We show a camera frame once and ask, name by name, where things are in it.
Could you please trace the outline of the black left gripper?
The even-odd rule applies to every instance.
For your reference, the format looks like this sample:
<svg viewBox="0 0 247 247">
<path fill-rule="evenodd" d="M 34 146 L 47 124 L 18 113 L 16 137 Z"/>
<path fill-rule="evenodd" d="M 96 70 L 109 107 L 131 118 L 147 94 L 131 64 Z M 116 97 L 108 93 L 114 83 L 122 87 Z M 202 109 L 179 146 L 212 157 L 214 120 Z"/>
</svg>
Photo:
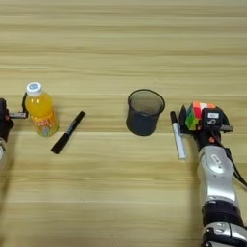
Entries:
<svg viewBox="0 0 247 247">
<path fill-rule="evenodd" d="M 0 138 L 5 142 L 8 141 L 9 133 L 13 128 L 13 119 L 26 119 L 29 117 L 25 104 L 27 96 L 27 93 L 23 96 L 21 112 L 10 112 L 7 108 L 7 101 L 4 98 L 0 98 Z"/>
</svg>

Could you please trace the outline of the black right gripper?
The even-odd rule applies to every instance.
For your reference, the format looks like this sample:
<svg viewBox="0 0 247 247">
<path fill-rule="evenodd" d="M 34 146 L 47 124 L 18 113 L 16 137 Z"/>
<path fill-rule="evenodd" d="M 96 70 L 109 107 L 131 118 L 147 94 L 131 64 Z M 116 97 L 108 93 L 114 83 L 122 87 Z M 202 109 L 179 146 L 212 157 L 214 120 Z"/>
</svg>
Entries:
<svg viewBox="0 0 247 247">
<path fill-rule="evenodd" d="M 227 115 L 224 113 L 224 111 L 221 108 L 219 108 L 219 110 L 223 116 L 223 125 L 220 128 L 217 128 L 213 125 L 202 126 L 201 124 L 197 124 L 194 130 L 189 130 L 185 123 L 187 117 L 186 108 L 184 105 L 181 106 L 178 117 L 180 132 L 182 134 L 192 135 L 195 142 L 197 143 L 197 147 L 199 151 L 206 146 L 222 147 L 221 133 L 233 132 L 233 127 L 230 126 L 230 122 Z"/>
</svg>

